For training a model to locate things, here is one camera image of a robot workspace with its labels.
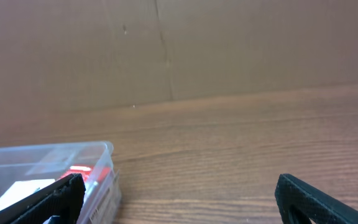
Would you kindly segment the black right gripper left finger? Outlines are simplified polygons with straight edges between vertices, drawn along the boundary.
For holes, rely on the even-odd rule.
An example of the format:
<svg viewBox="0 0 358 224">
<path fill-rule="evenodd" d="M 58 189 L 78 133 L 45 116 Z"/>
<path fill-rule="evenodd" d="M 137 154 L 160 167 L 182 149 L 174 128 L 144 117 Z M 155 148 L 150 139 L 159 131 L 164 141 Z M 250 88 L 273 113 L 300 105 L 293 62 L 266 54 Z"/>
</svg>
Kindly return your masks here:
<svg viewBox="0 0 358 224">
<path fill-rule="evenodd" d="M 0 211 L 0 224 L 75 224 L 86 187 L 80 173 L 64 178 Z"/>
</svg>

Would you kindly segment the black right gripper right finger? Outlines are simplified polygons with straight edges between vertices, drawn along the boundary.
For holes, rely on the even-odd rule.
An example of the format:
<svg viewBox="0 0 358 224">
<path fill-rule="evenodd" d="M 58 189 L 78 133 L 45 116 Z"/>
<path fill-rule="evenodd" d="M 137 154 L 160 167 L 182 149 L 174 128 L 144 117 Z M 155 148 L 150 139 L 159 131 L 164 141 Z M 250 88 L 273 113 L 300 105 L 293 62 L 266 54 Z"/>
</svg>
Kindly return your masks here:
<svg viewBox="0 0 358 224">
<path fill-rule="evenodd" d="M 291 174 L 279 175 L 275 199 L 284 224 L 358 224 L 358 211 Z"/>
</svg>

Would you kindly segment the red Panadol box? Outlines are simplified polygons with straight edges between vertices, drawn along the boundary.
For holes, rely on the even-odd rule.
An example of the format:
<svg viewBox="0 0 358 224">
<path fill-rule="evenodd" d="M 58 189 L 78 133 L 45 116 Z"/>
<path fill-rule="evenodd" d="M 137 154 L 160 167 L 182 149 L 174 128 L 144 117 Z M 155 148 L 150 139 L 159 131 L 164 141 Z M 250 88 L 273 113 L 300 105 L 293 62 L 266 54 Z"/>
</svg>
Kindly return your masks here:
<svg viewBox="0 0 358 224">
<path fill-rule="evenodd" d="M 70 168 L 65 171 L 59 179 L 62 179 L 70 174 L 81 174 L 84 183 L 89 184 L 90 177 L 93 175 L 94 166 L 86 166 L 86 165 L 73 165 L 70 166 Z M 111 168 L 104 166 L 101 168 L 99 173 L 96 173 L 96 179 L 93 180 L 93 182 L 96 182 L 97 184 L 100 184 L 106 176 L 111 172 Z"/>
</svg>

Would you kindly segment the white Hansaplast plaster box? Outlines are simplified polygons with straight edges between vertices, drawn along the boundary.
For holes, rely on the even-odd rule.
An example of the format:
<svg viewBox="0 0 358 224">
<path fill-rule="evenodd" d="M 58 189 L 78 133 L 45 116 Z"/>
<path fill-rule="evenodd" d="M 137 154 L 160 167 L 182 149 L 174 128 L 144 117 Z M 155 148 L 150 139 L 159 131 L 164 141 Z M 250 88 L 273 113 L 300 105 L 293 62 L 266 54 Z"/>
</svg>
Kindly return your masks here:
<svg viewBox="0 0 358 224">
<path fill-rule="evenodd" d="M 55 182 L 55 179 L 14 182 L 0 197 L 0 211 Z"/>
</svg>

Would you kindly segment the clear plastic container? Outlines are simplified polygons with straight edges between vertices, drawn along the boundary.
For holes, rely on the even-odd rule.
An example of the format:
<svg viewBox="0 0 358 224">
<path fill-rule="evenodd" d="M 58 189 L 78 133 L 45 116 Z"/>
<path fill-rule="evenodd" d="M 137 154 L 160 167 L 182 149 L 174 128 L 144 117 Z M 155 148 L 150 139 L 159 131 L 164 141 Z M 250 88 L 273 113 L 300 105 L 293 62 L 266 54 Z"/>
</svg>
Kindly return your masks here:
<svg viewBox="0 0 358 224">
<path fill-rule="evenodd" d="M 113 223 L 121 202 L 119 174 L 114 171 L 109 141 L 0 147 L 0 197 L 16 181 L 55 179 L 73 165 L 94 166 L 78 223 Z M 97 184 L 96 173 L 107 166 L 111 172 Z"/>
</svg>

